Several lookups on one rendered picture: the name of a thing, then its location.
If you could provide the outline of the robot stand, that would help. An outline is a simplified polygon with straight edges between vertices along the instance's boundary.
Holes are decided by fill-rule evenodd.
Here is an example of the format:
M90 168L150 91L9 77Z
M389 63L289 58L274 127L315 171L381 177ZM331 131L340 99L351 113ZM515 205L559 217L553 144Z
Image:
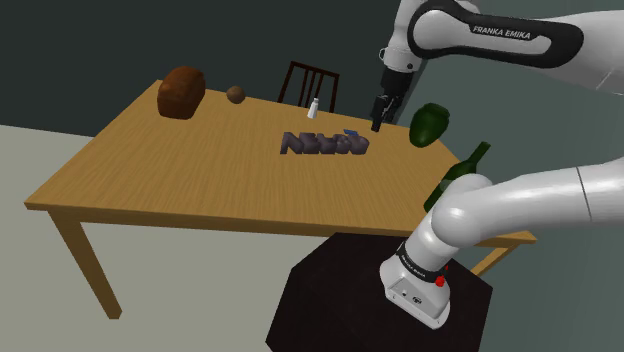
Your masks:
M449 264L450 315L432 330L384 294L381 263L401 238L336 233L289 274L266 343L272 352L479 352L492 287Z

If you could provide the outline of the grey purple lumpy object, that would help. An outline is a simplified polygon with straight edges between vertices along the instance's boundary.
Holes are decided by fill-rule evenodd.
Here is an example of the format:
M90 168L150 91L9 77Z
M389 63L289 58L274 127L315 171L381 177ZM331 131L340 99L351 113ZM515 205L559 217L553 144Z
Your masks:
M352 130L344 130L344 134L325 136L322 133L301 132L298 135L285 132L282 137L280 153L287 154L291 150L295 154L353 154L363 155L367 152L370 142L367 138Z

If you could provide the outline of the dark green vase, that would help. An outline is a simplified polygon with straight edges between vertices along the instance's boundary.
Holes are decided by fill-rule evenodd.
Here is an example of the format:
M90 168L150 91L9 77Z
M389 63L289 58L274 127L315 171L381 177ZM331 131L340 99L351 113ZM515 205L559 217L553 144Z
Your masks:
M412 145L424 148L435 142L449 125L450 112L436 103L426 103L413 115L409 140Z

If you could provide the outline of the dark green wine bottle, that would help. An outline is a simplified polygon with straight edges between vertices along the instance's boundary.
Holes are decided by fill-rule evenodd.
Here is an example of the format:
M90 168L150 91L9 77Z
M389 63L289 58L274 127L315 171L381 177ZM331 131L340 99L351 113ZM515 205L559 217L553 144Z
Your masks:
M490 147L490 143L482 141L466 160L460 161L451 166L424 202L424 210L426 212L431 210L452 181L465 174L476 173L479 161L487 153Z

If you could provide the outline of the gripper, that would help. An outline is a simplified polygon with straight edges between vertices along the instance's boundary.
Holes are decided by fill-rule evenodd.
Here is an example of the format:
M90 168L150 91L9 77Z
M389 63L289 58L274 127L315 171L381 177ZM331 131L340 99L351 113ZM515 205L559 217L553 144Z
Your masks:
M371 130L378 132L381 124L386 119L388 111L393 107L401 105L411 82L413 80L413 72L399 72L389 67L383 71L380 85L383 88L383 94L375 98L370 116L372 118Z

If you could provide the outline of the brown bread loaf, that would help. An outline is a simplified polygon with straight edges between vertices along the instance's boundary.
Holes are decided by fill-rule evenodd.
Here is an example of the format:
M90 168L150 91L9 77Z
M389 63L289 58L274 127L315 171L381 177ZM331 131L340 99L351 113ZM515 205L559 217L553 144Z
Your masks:
M193 67L171 70L158 89L157 107L163 117L190 119L205 95L204 74Z

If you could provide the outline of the wooden table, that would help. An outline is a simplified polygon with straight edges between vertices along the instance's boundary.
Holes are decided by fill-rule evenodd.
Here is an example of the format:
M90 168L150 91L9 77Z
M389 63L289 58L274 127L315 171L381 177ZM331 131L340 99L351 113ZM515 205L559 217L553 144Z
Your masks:
M188 120L162 117L149 87L27 200L47 212L106 315L121 307L85 234L87 223L330 236L407 236L456 161L419 149L396 125L209 90ZM363 155L280 153L285 132L352 130Z

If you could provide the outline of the dark wooden chair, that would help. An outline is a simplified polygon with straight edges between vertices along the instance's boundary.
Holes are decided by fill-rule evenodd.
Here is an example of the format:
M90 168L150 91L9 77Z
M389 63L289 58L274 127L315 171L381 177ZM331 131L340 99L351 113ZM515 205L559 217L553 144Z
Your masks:
M310 66L301 62L291 61L283 80L283 84L280 89L280 93L277 99L278 103L283 103L284 98L292 78L293 72L296 68L303 70L303 79L301 82L301 89L298 97L297 105L303 107L309 106L313 98L320 97L320 91L323 86L323 81L327 77L333 79L332 91L329 103L329 112L334 113L337 100L337 92L340 81L340 75L336 72L320 69L314 66Z

